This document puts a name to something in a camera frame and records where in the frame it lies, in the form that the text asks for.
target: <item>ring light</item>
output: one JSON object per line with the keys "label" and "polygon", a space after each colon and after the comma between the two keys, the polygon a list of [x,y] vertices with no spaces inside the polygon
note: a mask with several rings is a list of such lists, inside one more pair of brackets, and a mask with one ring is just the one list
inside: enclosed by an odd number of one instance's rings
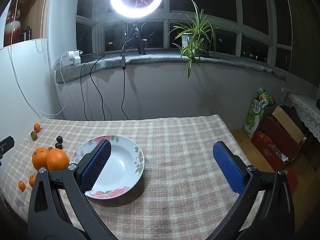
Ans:
{"label": "ring light", "polygon": [[123,4],[122,0],[111,0],[111,5],[119,14],[129,18],[144,17],[158,8],[162,0],[154,0],[145,8],[130,8]]}

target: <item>silver screw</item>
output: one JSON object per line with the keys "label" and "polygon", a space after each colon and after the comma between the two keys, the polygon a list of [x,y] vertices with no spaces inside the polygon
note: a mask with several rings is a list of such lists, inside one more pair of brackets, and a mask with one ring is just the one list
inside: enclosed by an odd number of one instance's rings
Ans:
{"label": "silver screw", "polygon": [[44,173],[47,169],[45,167],[42,167],[39,169],[39,173]]}
{"label": "silver screw", "polygon": [[77,167],[77,165],[76,165],[76,164],[71,163],[71,164],[68,166],[68,170],[73,171],[73,170],[75,170],[75,169],[76,169],[76,167]]}
{"label": "silver screw", "polygon": [[278,174],[279,174],[279,175],[285,175],[285,172],[284,172],[284,170],[279,170],[279,171],[278,171]]}
{"label": "silver screw", "polygon": [[256,171],[257,168],[256,168],[256,166],[249,165],[249,166],[248,166],[248,170],[249,170],[249,171]]}

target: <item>floral plate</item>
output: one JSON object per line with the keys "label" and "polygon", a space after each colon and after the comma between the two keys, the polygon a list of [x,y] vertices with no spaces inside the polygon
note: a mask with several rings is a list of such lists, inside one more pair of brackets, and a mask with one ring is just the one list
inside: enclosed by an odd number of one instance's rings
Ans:
{"label": "floral plate", "polygon": [[85,195],[95,199],[112,199],[132,189],[142,176],[144,156],[134,141],[119,135],[99,136],[85,142],[73,154],[70,163],[79,163],[82,157],[93,151],[106,139],[111,143],[111,156],[104,166],[92,190]]}

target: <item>checkered cloth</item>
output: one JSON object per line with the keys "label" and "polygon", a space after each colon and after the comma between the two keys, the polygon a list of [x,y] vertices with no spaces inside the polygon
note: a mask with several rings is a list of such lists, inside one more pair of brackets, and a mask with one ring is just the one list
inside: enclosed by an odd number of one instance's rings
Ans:
{"label": "checkered cloth", "polygon": [[[145,156],[145,170],[138,184],[113,200],[89,202],[119,239],[206,239],[238,198],[212,157],[212,146],[224,141],[245,164],[247,158],[218,115],[142,121],[75,122],[42,119],[43,129],[33,142],[27,136],[5,170],[1,181],[4,198],[25,221],[36,174],[31,162],[38,147],[54,146],[64,138],[69,157],[84,142],[100,135],[122,135],[134,140]],[[18,181],[26,183],[24,192]],[[61,191],[70,219],[81,228],[67,195]],[[244,227],[250,225],[262,195],[257,197]]]}

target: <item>blue gripper pad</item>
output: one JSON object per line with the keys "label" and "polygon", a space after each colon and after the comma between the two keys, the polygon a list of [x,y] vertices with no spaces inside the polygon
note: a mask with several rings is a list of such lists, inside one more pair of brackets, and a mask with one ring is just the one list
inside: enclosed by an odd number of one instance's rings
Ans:
{"label": "blue gripper pad", "polygon": [[96,183],[103,167],[111,155],[111,144],[106,140],[99,149],[92,151],[93,157],[87,167],[81,173],[80,190],[84,193],[90,191]]}
{"label": "blue gripper pad", "polygon": [[241,195],[245,189],[244,177],[229,156],[228,152],[219,142],[213,145],[213,157],[222,170],[222,173],[229,183],[232,191]]}

